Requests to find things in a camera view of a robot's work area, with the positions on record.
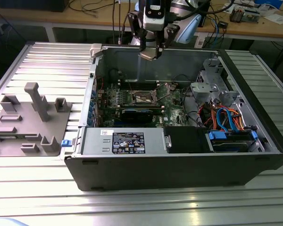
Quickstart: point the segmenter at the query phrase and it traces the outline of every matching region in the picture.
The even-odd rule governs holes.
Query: power supply label
[[[113,133],[113,154],[145,154],[143,133]]]

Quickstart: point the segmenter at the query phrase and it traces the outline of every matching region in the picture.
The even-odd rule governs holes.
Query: red cable
[[[104,86],[104,79],[102,78],[102,86],[101,86],[101,88],[100,88],[100,90],[99,90],[99,93],[102,91],[103,86]]]

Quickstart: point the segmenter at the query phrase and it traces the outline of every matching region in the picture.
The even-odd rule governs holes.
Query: blue clip
[[[258,134],[255,131],[252,131],[251,134],[255,140],[258,139]]]
[[[62,140],[61,147],[71,147],[72,140]]]
[[[223,131],[210,131],[208,137],[210,140],[226,139],[226,134]]]

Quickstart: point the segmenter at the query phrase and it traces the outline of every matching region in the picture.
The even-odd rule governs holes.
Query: wire bundle
[[[201,108],[198,110],[197,115],[200,115],[201,111],[206,108],[203,104]],[[232,108],[225,107],[223,105],[215,105],[210,106],[210,115],[203,125],[209,129],[217,129],[217,130],[224,130],[228,132],[228,128],[225,127],[226,121],[229,121],[230,129],[233,131],[240,131],[244,130],[244,126],[242,123],[242,115],[239,114],[236,110]],[[226,114],[226,117],[221,123],[221,114]]]

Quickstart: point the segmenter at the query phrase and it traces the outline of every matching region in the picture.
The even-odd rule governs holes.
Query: black connector
[[[228,23],[227,23],[227,22],[224,22],[224,21],[219,21],[219,23],[217,24],[217,26],[220,27],[220,28],[226,29],[227,26],[228,26]]]

